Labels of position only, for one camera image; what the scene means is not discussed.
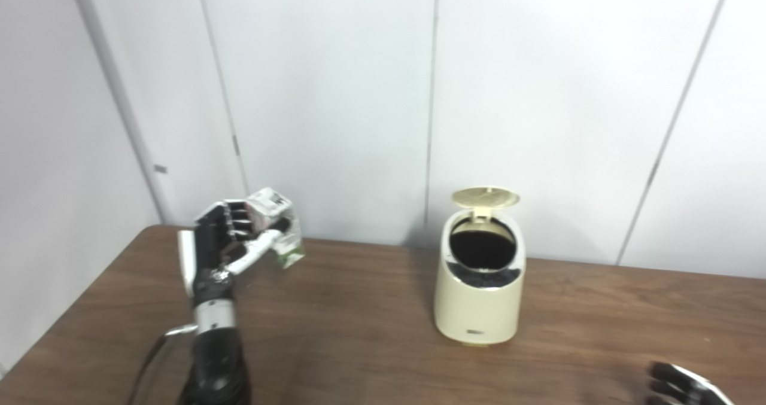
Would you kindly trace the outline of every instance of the table surface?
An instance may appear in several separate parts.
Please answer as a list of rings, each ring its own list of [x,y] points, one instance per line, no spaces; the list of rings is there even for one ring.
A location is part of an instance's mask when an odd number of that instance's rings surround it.
[[[0,381],[3,405],[124,403],[156,337],[192,320],[174,227],[144,230]],[[467,347],[432,321],[437,253],[308,239],[238,281],[254,405],[639,404],[645,368],[701,373],[736,405],[766,398],[766,281],[529,260],[519,333]],[[138,403],[175,403],[189,337]]]

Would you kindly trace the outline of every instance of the robotic hand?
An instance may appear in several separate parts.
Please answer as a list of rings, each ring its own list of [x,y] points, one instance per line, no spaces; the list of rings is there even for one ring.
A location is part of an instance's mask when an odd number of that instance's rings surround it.
[[[194,309],[193,364],[178,405],[249,405],[251,388],[235,321],[235,275],[290,228],[280,218],[257,233],[244,200],[214,204],[194,231],[178,234],[181,271]]]
[[[675,364],[654,362],[649,368],[653,378],[649,388],[656,393],[672,397],[682,405],[734,405],[719,388],[700,375]],[[646,399],[647,405],[672,405],[662,397]]]

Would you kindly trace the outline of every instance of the black cable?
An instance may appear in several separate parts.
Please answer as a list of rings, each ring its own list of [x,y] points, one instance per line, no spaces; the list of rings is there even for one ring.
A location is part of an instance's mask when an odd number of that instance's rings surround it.
[[[151,349],[148,351],[148,354],[146,354],[146,357],[144,358],[144,362],[141,365],[141,369],[139,370],[139,373],[136,375],[136,380],[133,381],[133,388],[130,392],[130,397],[128,397],[128,401],[126,402],[126,405],[132,405],[134,400],[136,400],[136,395],[139,393],[141,380],[146,373],[146,369],[148,365],[151,364],[151,361],[154,360],[154,358],[157,356],[159,351],[162,349],[162,345],[165,345],[165,342],[167,342],[167,340],[168,340],[168,337],[162,334],[155,341],[154,345],[151,346]]]

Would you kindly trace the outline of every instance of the cream trash can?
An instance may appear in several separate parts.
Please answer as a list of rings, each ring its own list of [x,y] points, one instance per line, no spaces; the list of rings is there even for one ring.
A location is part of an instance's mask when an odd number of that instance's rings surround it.
[[[498,187],[460,190],[464,211],[444,224],[433,304],[444,336],[467,344],[497,344],[519,326],[526,251],[519,225],[498,209],[519,196]]]

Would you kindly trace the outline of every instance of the open lid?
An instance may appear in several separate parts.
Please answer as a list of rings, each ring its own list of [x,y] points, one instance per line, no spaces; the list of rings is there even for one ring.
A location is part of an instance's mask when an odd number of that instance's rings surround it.
[[[500,187],[472,187],[452,193],[457,206],[473,209],[474,220],[489,219],[493,209],[503,209],[519,203],[518,194]]]

